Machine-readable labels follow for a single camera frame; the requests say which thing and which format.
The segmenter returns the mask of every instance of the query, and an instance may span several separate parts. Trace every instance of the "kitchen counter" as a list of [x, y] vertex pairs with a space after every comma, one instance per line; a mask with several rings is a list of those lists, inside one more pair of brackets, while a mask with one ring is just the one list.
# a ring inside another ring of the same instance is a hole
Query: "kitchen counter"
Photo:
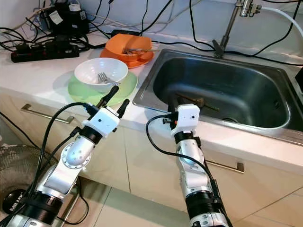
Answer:
[[[99, 35], [90, 35], [92, 44], [106, 42], [106, 39]], [[212, 56], [213, 53], [199, 52], [195, 49], [183, 46], [158, 45], [157, 48], [177, 49], [185, 52], [193, 52], [205, 56]], [[82, 62], [99, 57], [99, 50], [89, 50], [80, 54], [79, 58], [58, 59], [48, 61], [33, 61], [24, 63], [13, 63], [7, 51], [0, 52], [0, 92], [13, 97], [19, 97], [27, 101], [61, 108], [62, 106], [74, 102], [68, 93], [68, 83], [73, 75], [74, 69]], [[131, 94], [133, 99], [136, 92], [149, 73], [156, 57], [148, 64], [131, 69], [139, 79], [135, 91]], [[295, 89], [299, 93], [298, 85], [294, 82], [294, 77], [300, 70], [299, 67], [281, 65], [260, 59], [245, 58], [240, 56], [225, 55], [226, 59], [235, 61], [247, 61], [250, 63], [268, 65], [284, 69]], [[70, 109], [71, 113], [86, 116], [86, 112], [80, 107]], [[125, 115], [120, 123], [121, 126], [139, 131], [144, 131], [145, 123], [153, 116], [162, 114], [161, 112], [142, 108], [130, 103]], [[167, 125], [160, 121], [151, 125], [153, 133], [170, 138], [170, 131]], [[303, 175], [303, 147], [277, 140], [274, 138], [227, 128], [207, 122], [199, 122], [197, 135], [201, 138], [202, 147], [215, 150], [224, 154], [255, 161], [267, 166], [276, 167], [286, 171]]]

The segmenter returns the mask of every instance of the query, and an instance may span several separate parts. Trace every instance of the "faucet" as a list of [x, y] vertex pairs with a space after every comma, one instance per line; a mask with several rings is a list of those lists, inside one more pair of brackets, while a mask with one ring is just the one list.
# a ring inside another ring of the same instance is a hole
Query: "faucet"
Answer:
[[241, 8], [240, 16], [241, 17], [253, 17], [256, 13], [260, 13], [261, 5], [256, 5], [252, 3], [253, 0], [237, 0], [235, 3], [235, 8], [233, 9], [231, 19], [228, 23], [225, 35], [222, 37], [220, 45], [216, 40], [213, 39], [213, 45], [215, 49], [214, 56], [216, 58], [222, 58], [224, 55], [225, 48], [229, 40], [229, 34], [232, 30], [233, 23], [238, 14], [239, 8]]

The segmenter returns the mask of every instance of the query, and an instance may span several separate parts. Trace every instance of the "sink basin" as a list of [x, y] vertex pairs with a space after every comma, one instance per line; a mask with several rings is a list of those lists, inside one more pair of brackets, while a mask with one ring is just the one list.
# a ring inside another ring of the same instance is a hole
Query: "sink basin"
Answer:
[[134, 103], [166, 112], [178, 97], [203, 99], [201, 121], [270, 136], [303, 131], [302, 105], [282, 69], [164, 49]]

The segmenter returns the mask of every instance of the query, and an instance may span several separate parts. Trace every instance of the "sink drain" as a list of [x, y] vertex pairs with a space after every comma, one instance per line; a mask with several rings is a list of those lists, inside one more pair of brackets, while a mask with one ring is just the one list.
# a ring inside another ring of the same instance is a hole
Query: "sink drain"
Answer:
[[221, 118], [221, 119], [224, 120], [224, 121], [227, 121], [227, 122], [239, 123], [237, 120], [235, 120], [231, 117], [224, 117], [224, 118]]

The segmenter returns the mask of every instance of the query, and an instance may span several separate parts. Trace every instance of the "silver robot arm segment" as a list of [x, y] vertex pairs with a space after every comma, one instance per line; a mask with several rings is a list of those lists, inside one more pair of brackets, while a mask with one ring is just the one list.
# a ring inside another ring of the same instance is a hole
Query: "silver robot arm segment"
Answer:
[[[194, 137], [200, 109], [193, 104], [178, 106], [178, 121], [171, 135], [175, 138], [176, 153], [192, 157], [204, 164], [204, 155]], [[205, 170], [196, 162], [184, 157], [177, 159], [180, 171], [180, 185], [187, 205], [191, 227], [230, 227], [220, 212], [214, 196], [211, 180]]]
[[71, 191], [78, 174], [90, 161], [95, 145], [109, 133], [115, 132], [124, 115], [129, 100], [126, 99], [118, 111], [114, 111], [107, 102], [118, 91], [114, 86], [97, 106], [87, 105], [91, 117], [83, 121], [83, 129], [73, 143], [67, 145], [61, 153], [59, 163], [51, 167], [39, 182], [34, 195], [27, 198], [25, 207], [15, 215], [9, 227], [50, 227], [56, 218], [64, 197]]

